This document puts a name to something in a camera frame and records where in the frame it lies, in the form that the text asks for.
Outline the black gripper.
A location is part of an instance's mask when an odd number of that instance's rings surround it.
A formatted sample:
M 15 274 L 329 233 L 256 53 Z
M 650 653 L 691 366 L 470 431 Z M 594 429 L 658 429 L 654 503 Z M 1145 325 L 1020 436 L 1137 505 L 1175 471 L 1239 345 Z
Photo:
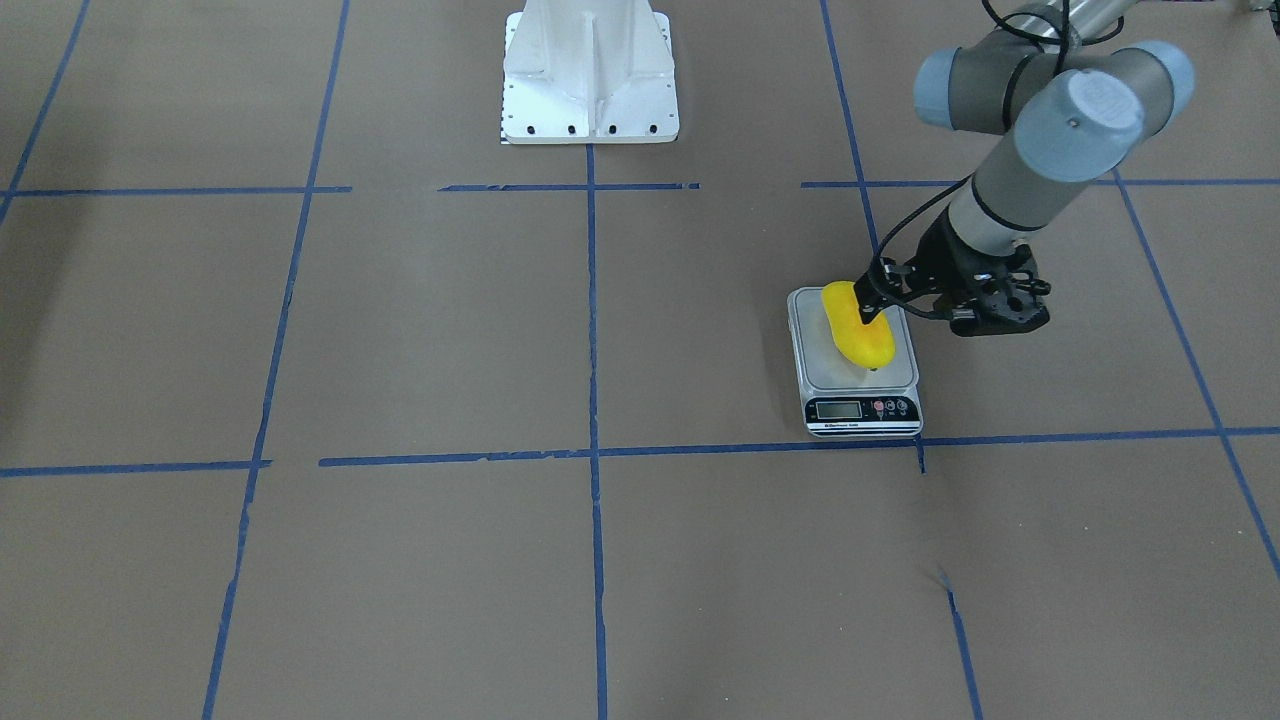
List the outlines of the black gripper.
M 1051 284 L 1038 273 L 1028 245 L 996 256 L 965 243 L 945 210 L 922 236 L 908 260 L 906 283 L 915 295 L 932 295 L 933 311 L 961 337 L 1021 334 L 1050 322 L 1043 297 Z M 892 259 L 876 258 L 854 282 L 860 323 L 870 325 L 887 307 L 911 304 Z

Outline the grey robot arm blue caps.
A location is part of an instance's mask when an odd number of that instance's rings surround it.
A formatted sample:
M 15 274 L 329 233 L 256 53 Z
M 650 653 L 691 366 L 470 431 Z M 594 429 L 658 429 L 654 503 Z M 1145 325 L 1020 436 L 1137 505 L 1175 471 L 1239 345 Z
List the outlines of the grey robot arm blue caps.
M 902 264 L 877 254 L 827 304 L 838 329 L 887 336 L 891 307 L 961 337 L 1021 334 L 1050 320 L 1051 287 L 1030 238 L 1084 188 L 1167 128 L 1196 91 L 1180 47 L 1144 41 L 1088 55 L 1123 28 L 1129 3 L 1033 1 L 970 47 L 928 56 L 913 88 L 918 117 L 997 143 L 934 197 L 940 215 Z

